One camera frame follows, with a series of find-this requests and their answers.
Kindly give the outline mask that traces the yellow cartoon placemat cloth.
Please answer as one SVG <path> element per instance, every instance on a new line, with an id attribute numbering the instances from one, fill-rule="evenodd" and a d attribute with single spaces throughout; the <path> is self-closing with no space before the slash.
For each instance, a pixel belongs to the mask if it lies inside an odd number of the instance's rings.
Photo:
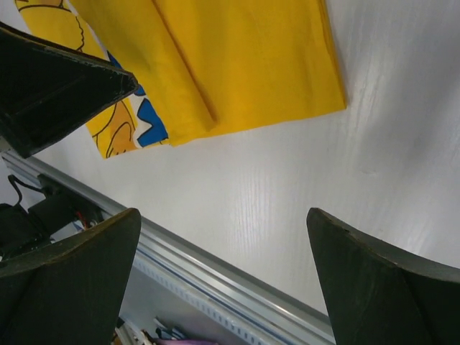
<path id="1" fill-rule="evenodd" d="M 324 1 L 17 1 L 36 37 L 132 72 L 87 124 L 104 158 L 346 108 Z"/>

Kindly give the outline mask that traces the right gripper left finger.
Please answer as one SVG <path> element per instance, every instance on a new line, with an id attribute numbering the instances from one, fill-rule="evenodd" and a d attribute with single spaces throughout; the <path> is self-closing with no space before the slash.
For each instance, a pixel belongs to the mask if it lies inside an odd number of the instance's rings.
<path id="1" fill-rule="evenodd" d="M 1 343 L 110 344 L 140 231 L 128 208 L 1 262 Z"/>

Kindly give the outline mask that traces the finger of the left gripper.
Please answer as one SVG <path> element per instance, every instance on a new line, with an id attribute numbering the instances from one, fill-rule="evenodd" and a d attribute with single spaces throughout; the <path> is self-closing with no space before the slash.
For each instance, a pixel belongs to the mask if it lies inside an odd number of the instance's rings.
<path id="1" fill-rule="evenodd" d="M 1 138 L 23 158 L 139 87 L 110 62 L 1 24 Z"/>

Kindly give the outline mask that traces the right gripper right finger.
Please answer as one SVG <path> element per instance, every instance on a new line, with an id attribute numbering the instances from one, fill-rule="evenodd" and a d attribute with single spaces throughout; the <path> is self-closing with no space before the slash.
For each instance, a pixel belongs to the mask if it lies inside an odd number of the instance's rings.
<path id="1" fill-rule="evenodd" d="M 337 344 L 458 344 L 459 269 L 311 208 L 306 219 Z"/>

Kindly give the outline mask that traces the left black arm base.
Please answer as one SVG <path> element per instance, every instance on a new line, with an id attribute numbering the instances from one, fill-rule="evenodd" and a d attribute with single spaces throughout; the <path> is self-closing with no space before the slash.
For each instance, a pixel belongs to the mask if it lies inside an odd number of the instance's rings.
<path id="1" fill-rule="evenodd" d="M 52 237 L 68 224 L 80 222 L 85 231 L 104 218 L 101 209 L 74 190 L 46 175 L 38 175 L 40 185 L 34 187 L 9 175 L 8 181 L 18 195 L 14 205 L 1 204 L 1 260 L 39 249 L 52 243 Z M 22 207 L 20 188 L 42 194 L 45 199 L 28 209 Z"/>

